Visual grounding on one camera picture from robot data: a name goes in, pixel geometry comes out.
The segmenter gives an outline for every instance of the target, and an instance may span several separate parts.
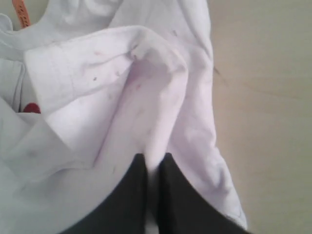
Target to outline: red object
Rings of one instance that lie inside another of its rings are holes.
[[[30,25],[30,20],[27,12],[27,8],[24,4],[24,0],[12,0],[12,4],[19,18],[19,22],[22,28],[26,28]]]
[[[23,112],[24,113],[37,113],[37,114],[41,114],[39,106],[37,104],[35,104],[35,103],[27,104],[27,106],[25,106]]]

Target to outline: beige floor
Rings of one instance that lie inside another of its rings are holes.
[[[25,0],[32,22],[47,0]],[[251,231],[312,233],[312,1],[210,0],[218,145]],[[0,12],[17,18],[11,0]]]

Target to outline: orange strap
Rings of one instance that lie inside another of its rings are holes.
[[[19,22],[22,28],[26,28],[30,25],[30,20],[24,0],[12,0],[16,14],[19,18]]]

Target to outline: white shirt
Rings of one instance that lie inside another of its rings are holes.
[[[0,56],[26,64],[42,113],[17,114],[0,92],[0,233],[61,232],[109,195],[136,153],[152,175],[165,152],[246,227],[215,145],[209,34],[205,0],[54,0],[37,24],[0,31]]]

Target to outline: white cloth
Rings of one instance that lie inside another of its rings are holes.
[[[0,101],[0,233],[61,232],[109,195],[136,153],[153,173],[165,152],[246,227],[215,146],[209,34],[205,0],[54,0],[39,23],[1,31],[3,59],[26,51],[42,115]]]

